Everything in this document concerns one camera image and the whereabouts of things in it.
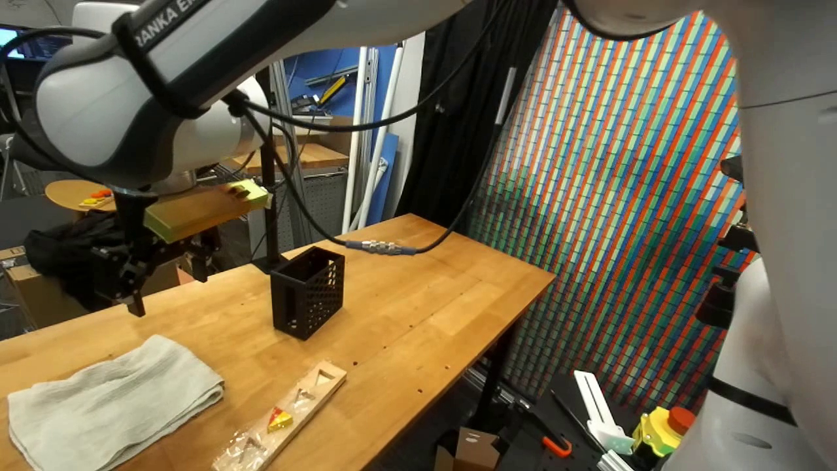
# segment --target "wall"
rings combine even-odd
[[[695,404],[722,334],[692,319],[743,187],[734,59],[689,14],[646,41],[600,41],[557,14],[480,187],[471,232],[557,274],[528,311],[510,381],[543,393],[591,369],[610,398]]]

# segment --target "folded white towel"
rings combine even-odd
[[[8,395],[8,434],[34,468],[114,468],[220,398],[220,373],[153,334],[68,379]]]

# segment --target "floor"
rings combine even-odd
[[[0,203],[0,249],[21,238],[21,226],[50,226],[64,221],[59,212],[41,199],[8,199]],[[221,249],[217,253],[221,266],[246,264],[247,226],[246,221],[221,225]],[[16,306],[8,279],[0,279],[0,339],[13,334],[26,334],[28,323]],[[403,432],[368,468],[373,471],[432,471],[433,446],[443,432],[457,428],[467,421],[477,399],[477,385],[471,379],[454,381],[412,427]]]

